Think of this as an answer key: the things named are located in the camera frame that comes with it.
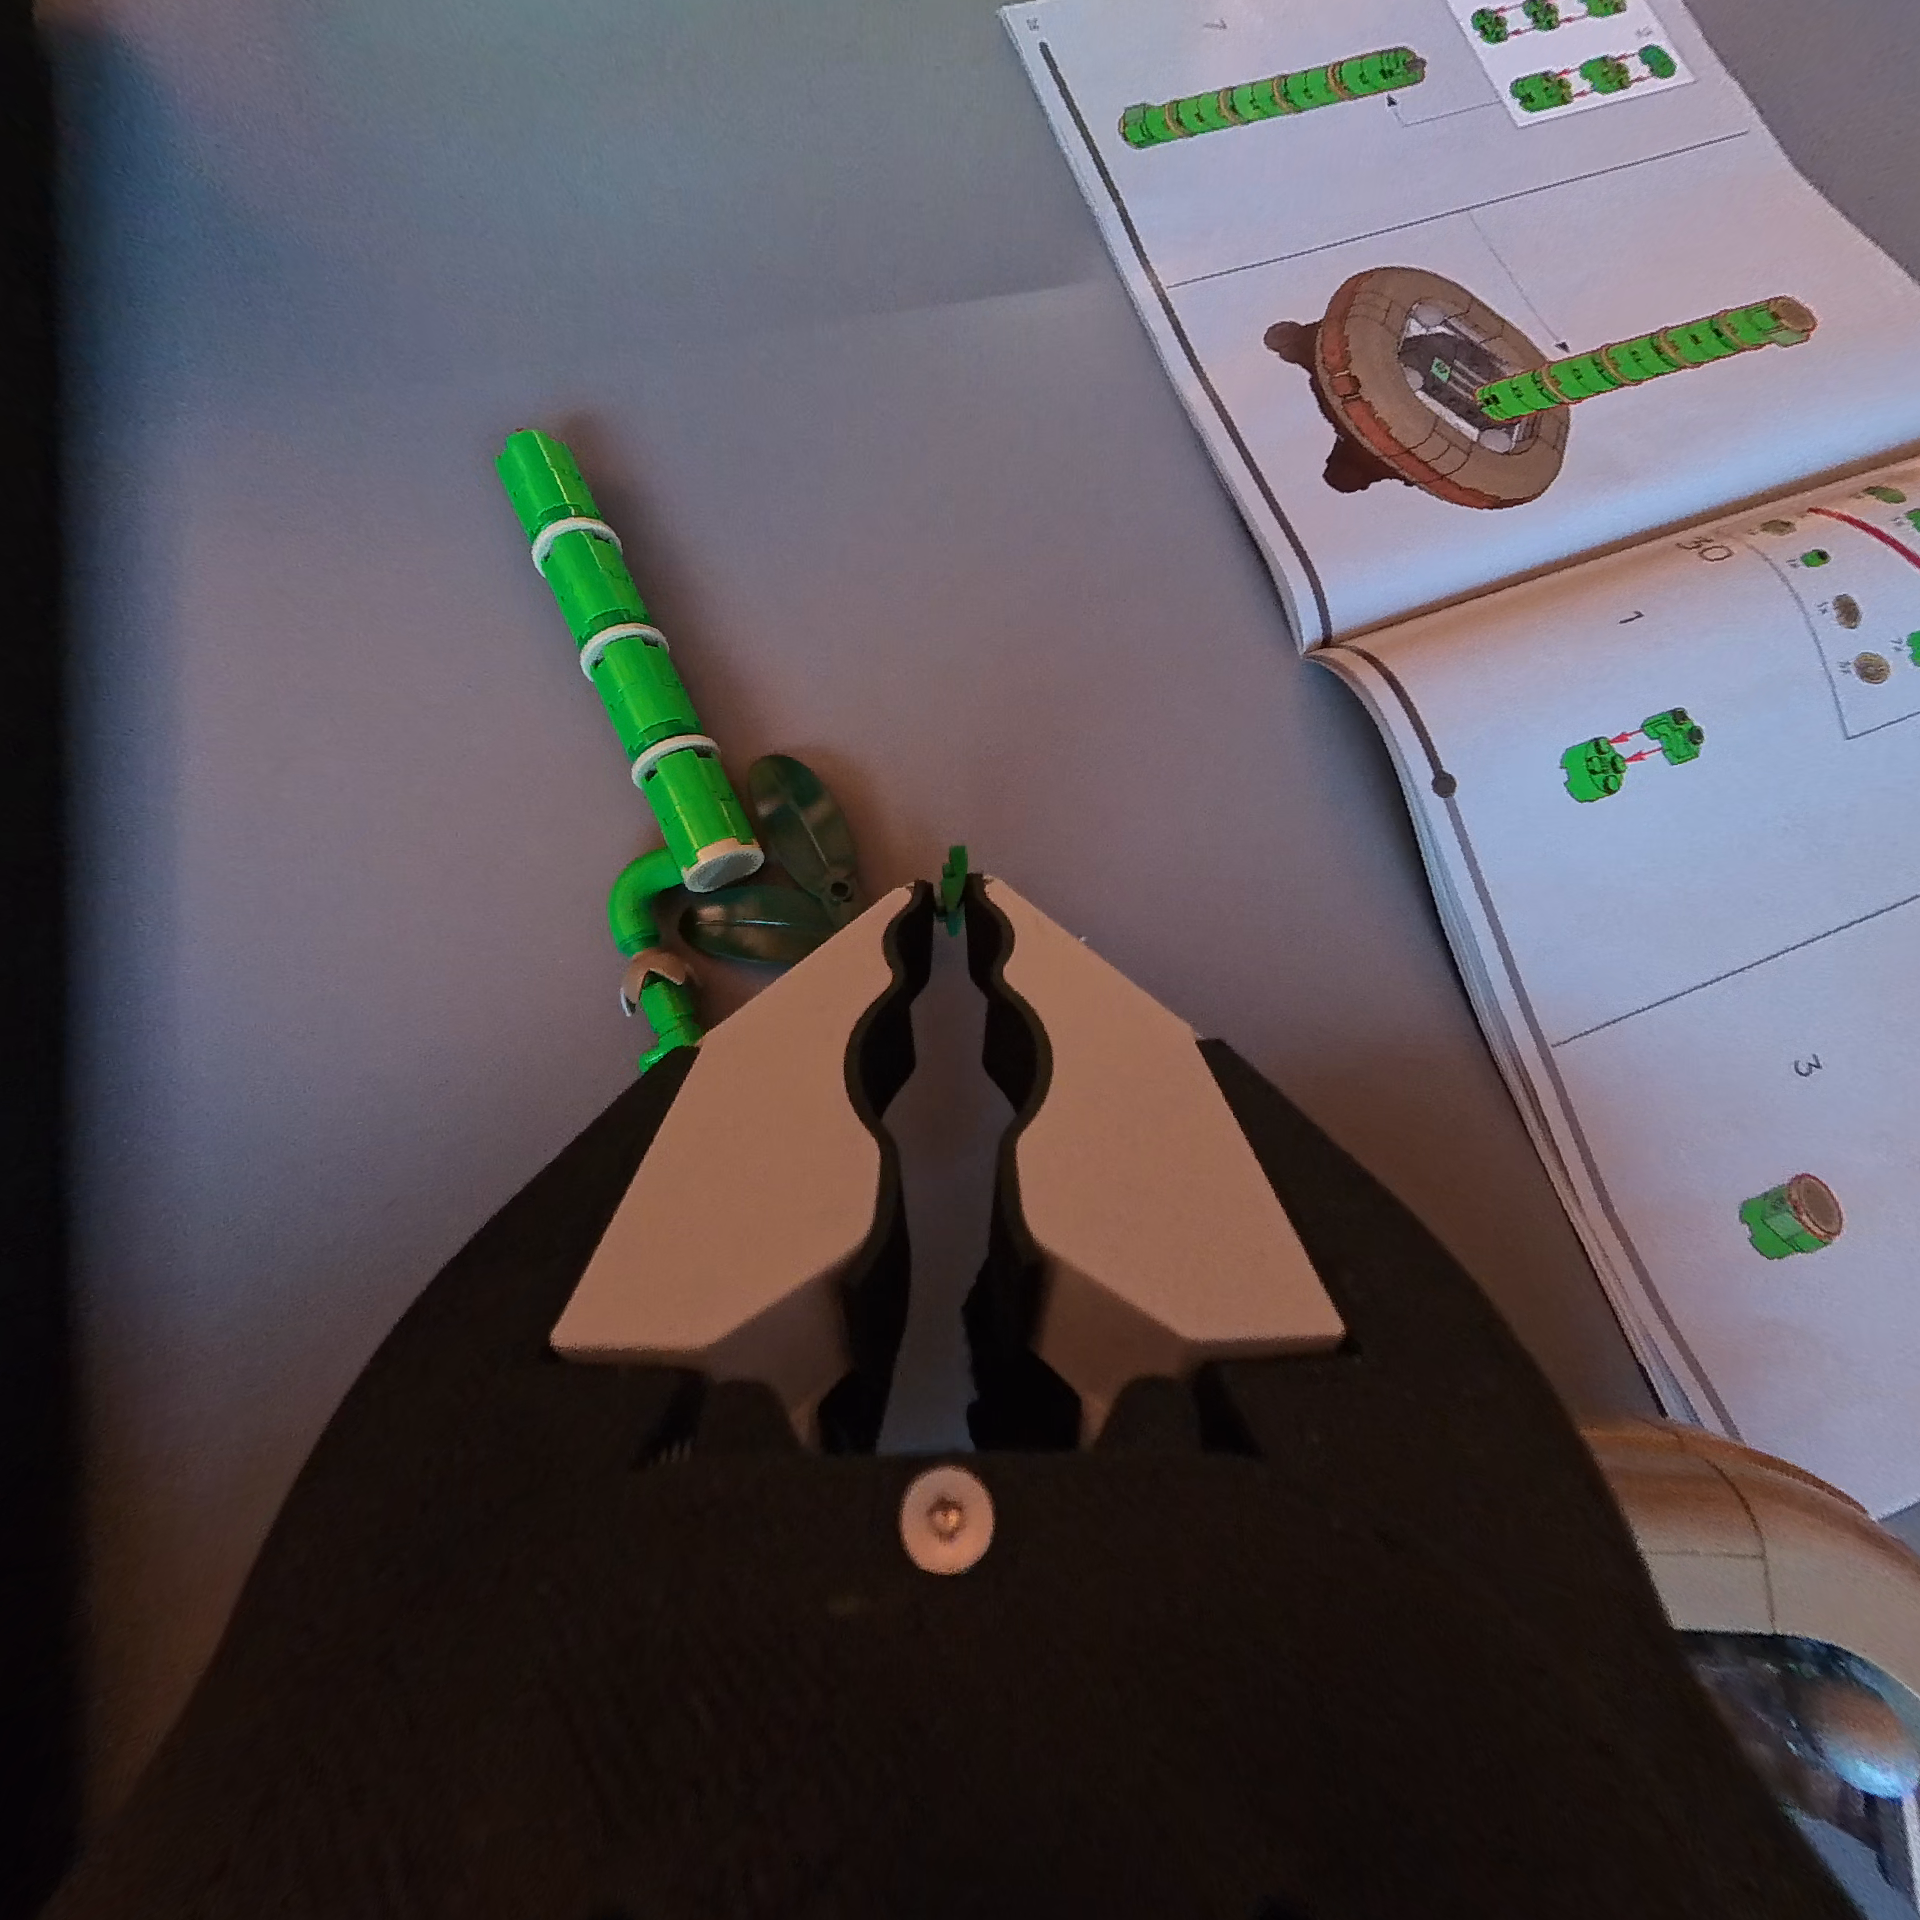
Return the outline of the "dark green leaf piece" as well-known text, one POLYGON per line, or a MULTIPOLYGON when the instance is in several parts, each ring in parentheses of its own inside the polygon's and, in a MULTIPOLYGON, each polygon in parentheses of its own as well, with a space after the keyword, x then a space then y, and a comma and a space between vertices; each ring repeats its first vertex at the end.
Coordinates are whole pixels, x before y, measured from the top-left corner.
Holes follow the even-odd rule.
POLYGON ((679 917, 679 935, 698 952, 790 967, 834 935, 834 920, 803 888, 749 879, 691 896, 679 917))
POLYGON ((760 843, 831 923, 853 920, 867 902, 856 883, 856 846, 826 780, 779 751, 758 756, 747 780, 760 843))

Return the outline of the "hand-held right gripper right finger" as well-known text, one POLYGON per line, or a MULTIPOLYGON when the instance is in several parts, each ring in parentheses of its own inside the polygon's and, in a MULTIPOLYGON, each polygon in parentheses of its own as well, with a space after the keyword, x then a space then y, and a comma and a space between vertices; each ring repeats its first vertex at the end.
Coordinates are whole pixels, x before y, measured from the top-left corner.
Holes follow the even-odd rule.
POLYGON ((1188 1021, 1005 879, 973 875, 965 909, 1015 1111, 965 1302, 973 1446, 1075 1449, 1139 1377, 1335 1350, 1340 1311, 1188 1021))

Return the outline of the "open instruction booklet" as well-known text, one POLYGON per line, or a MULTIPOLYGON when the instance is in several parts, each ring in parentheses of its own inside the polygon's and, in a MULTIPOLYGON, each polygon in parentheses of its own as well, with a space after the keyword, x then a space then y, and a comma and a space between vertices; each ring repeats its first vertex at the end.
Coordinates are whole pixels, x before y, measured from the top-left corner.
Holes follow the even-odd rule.
POLYGON ((1915 1501, 1915 281, 1682 5, 1002 21, 1677 1417, 1915 1501))

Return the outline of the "green bamboo stalk model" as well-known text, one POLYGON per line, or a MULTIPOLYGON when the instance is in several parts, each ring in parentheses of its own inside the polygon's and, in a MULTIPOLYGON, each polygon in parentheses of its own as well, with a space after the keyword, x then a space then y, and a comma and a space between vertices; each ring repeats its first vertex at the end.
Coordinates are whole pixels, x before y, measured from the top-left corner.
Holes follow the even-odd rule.
POLYGON ((634 859, 608 896, 610 935, 629 963, 621 1005, 653 1031, 637 1062, 646 1071, 703 1036, 687 967, 661 944, 656 901, 671 888, 701 896, 744 879, 763 851, 570 447, 518 429, 506 438, 495 470, 663 831, 663 846, 634 859))

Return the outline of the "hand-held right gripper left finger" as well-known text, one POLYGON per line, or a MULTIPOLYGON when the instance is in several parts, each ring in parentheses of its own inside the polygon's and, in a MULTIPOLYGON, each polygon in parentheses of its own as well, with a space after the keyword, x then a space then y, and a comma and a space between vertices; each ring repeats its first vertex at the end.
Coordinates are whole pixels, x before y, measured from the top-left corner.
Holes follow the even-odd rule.
POLYGON ((896 1142, 933 896, 899 886, 711 1031, 550 1345, 775 1389, 807 1443, 872 1452, 908 1307, 896 1142))

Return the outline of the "tan round pot base model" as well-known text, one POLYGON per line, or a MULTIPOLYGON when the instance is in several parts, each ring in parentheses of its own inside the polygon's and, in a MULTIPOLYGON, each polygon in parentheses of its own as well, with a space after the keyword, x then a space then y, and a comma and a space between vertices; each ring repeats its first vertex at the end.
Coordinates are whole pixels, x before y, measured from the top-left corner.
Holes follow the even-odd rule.
POLYGON ((1912 1552, 1827 1481, 1707 1431, 1582 1435, 1749 1765, 1863 1916, 1915 1916, 1912 1552))

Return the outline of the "grey desk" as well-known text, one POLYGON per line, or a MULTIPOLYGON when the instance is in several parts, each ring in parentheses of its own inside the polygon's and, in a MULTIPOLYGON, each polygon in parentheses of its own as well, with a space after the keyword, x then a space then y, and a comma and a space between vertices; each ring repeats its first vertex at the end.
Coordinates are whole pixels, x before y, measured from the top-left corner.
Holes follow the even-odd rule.
POLYGON ((38 5, 60 108, 87 1840, 378 1341, 624 1088, 640 806, 493 478, 727 749, 1229 1039, 1648 1391, 994 5, 38 5))

